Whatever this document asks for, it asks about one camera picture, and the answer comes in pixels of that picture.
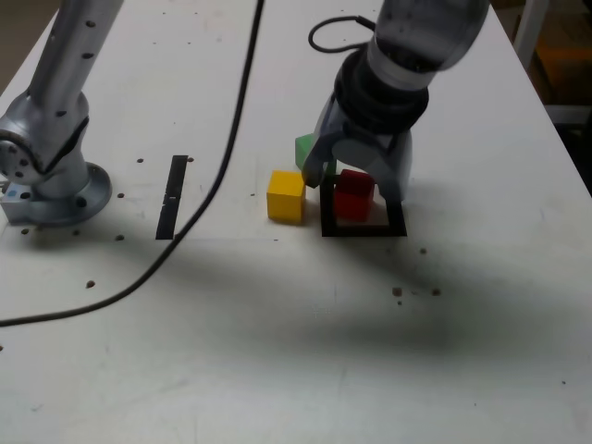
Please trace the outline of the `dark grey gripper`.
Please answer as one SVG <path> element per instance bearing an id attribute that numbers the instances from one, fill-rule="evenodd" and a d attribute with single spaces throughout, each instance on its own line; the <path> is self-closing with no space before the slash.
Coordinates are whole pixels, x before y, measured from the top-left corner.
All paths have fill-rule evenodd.
<path id="1" fill-rule="evenodd" d="M 367 173 L 387 203 L 401 203 L 413 160 L 412 133 L 409 130 L 394 136 L 375 133 L 344 120 L 339 103 L 331 94 L 316 123 L 312 147 L 302 165 L 305 185 L 318 187 L 327 165 L 336 157 L 343 164 Z"/>

